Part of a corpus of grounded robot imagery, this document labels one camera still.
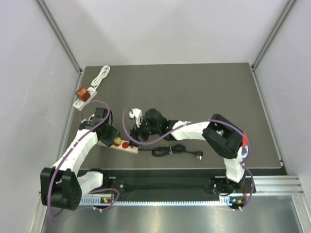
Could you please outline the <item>beige strip with red sockets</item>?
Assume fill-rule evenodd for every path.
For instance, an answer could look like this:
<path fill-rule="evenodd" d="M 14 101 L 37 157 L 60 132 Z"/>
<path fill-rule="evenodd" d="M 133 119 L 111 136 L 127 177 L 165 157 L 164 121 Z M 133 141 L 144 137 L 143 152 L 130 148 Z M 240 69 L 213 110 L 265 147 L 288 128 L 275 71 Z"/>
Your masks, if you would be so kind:
<path fill-rule="evenodd" d="M 137 154 L 138 148 L 134 146 L 130 146 L 128 141 L 122 140 L 122 143 L 120 145 L 114 145 L 114 143 L 109 146 L 109 148 L 121 150 L 128 153 Z"/>

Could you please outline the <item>orange red cube socket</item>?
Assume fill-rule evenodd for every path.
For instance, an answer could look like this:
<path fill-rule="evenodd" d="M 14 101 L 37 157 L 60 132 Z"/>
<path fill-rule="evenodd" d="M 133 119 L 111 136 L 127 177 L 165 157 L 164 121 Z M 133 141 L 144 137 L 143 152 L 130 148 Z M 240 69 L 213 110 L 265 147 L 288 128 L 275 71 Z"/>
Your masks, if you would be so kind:
<path fill-rule="evenodd" d="M 247 134 L 246 132 L 243 132 L 243 141 L 246 141 L 246 140 L 248 140 Z"/>

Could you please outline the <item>light blue round socket base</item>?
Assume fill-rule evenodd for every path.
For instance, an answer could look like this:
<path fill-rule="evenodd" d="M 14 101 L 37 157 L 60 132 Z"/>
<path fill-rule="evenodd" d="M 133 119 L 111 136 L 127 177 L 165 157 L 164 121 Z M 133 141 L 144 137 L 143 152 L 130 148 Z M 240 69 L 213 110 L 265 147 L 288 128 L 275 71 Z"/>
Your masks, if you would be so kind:
<path fill-rule="evenodd" d="M 243 143 L 242 145 L 242 159 L 245 159 L 248 156 L 248 145 L 247 143 Z"/>

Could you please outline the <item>gold USB charger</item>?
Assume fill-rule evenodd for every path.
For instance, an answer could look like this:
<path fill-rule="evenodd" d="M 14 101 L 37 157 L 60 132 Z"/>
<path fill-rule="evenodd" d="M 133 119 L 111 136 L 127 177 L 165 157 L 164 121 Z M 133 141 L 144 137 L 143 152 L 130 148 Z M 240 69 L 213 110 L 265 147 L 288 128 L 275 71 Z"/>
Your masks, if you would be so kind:
<path fill-rule="evenodd" d="M 122 139 L 120 137 L 116 137 L 113 142 L 114 145 L 120 145 L 122 143 Z"/>

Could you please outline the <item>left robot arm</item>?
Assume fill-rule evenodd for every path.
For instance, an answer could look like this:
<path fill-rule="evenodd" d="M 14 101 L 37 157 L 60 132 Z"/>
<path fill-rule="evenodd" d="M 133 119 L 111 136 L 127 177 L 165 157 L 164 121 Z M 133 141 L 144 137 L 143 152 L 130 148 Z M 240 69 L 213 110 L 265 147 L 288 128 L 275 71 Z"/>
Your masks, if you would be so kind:
<path fill-rule="evenodd" d="M 110 147 L 120 138 L 120 132 L 109 122 L 111 111 L 96 108 L 95 113 L 84 119 L 76 136 L 64 155 L 52 166 L 40 173 L 41 202 L 45 206 L 75 210 L 82 196 L 97 189 L 106 192 L 110 188 L 107 172 L 90 169 L 85 175 L 78 172 L 91 149 L 101 142 Z"/>

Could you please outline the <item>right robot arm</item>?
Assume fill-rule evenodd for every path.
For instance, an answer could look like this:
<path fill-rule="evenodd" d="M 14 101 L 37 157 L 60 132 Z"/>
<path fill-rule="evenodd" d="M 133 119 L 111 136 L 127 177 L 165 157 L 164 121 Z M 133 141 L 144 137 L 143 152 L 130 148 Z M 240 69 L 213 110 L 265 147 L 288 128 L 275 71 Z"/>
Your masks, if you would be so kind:
<path fill-rule="evenodd" d="M 220 114 L 214 114 L 206 121 L 167 120 L 158 110 L 150 109 L 143 113 L 134 108 L 129 118 L 135 120 L 130 131 L 131 141 L 146 144 L 149 136 L 159 135 L 166 141 L 202 140 L 224 160 L 226 174 L 217 181 L 214 191 L 228 196 L 240 191 L 245 185 L 246 171 L 244 160 L 249 154 L 249 140 L 245 132 L 236 127 Z"/>

